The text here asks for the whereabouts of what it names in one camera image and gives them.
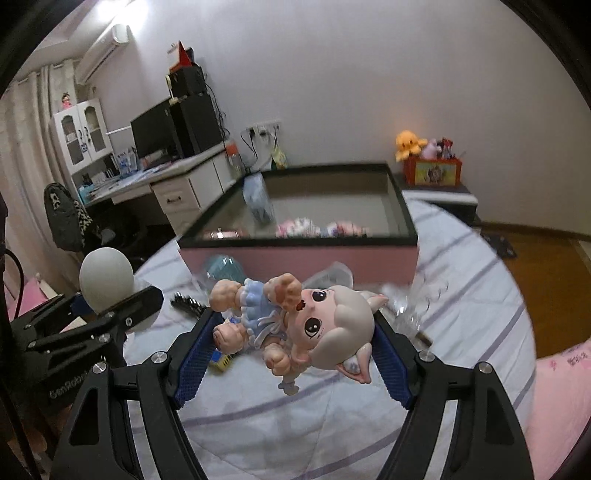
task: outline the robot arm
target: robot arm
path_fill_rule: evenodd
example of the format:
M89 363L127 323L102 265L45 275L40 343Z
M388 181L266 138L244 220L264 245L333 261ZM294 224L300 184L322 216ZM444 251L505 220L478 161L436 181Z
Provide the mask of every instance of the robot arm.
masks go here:
M167 352L132 367L95 365L72 407L51 480L142 479L126 400L141 404L160 478L206 480L177 410L196 395L213 352L213 329L222 322L219 313L207 309ZM417 352L380 312L375 322L374 360L390 396L408 410L378 479L422 480L445 403L457 400L442 478L533 480L523 433L494 369L487 363L473 369L445 365L431 352Z

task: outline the ceiling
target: ceiling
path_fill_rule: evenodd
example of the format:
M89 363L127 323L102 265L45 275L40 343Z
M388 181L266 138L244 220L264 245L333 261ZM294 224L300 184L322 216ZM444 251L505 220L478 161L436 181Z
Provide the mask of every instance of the ceiling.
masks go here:
M14 79L21 80L44 65L81 58L128 3L129 0L84 0L43 39Z

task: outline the curtain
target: curtain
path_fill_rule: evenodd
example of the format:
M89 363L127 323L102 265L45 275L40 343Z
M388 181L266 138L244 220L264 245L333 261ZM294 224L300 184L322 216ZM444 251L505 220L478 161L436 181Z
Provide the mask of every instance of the curtain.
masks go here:
M7 248L19 258L25 276L40 273L56 291L78 286L79 260L56 247L47 223L43 190L52 182L67 185L50 135L51 117L61 110L61 97L76 102L74 65L46 66L13 83L0 99L0 191L8 206ZM14 293L18 271L7 258L5 284Z

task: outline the pink pillow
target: pink pillow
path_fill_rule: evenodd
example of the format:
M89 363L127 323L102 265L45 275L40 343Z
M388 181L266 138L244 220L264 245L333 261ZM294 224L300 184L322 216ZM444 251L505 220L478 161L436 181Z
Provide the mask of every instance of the pink pillow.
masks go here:
M41 303L45 303L46 301L47 297L39 288L39 282L36 278L32 278L27 282L27 284L25 285L25 289L22 292L22 303L21 310L18 313L19 316L41 305ZM8 309L8 317L11 321L14 320L14 313L16 309L17 301L15 300L14 302L12 302L12 306Z
M536 362L534 408L525 438L535 480L564 462L591 417L591 339Z

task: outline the black box frame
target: black box frame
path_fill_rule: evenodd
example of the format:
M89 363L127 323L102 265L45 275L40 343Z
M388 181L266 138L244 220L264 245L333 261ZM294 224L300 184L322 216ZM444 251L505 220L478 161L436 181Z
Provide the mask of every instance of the black box frame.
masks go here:
M232 187L218 198L203 214L195 221L189 230L178 240L178 245L183 248L220 248L220 247L367 247L376 245L392 245L399 247L416 247L418 234L414 227L413 220L402 191L394 180L394 174L387 163L350 163L336 165L312 165L305 167L286 168L283 170L267 170L260 172L264 179L271 177L286 177L292 175L310 173L342 173L342 172L366 172L383 171L387 173L392 189L396 194L404 223L408 229L406 236L348 236L337 238L224 238L224 239L202 239L198 234L207 223L225 207L226 202L238 190L242 190L244 179L249 175L258 174L254 172L239 179Z

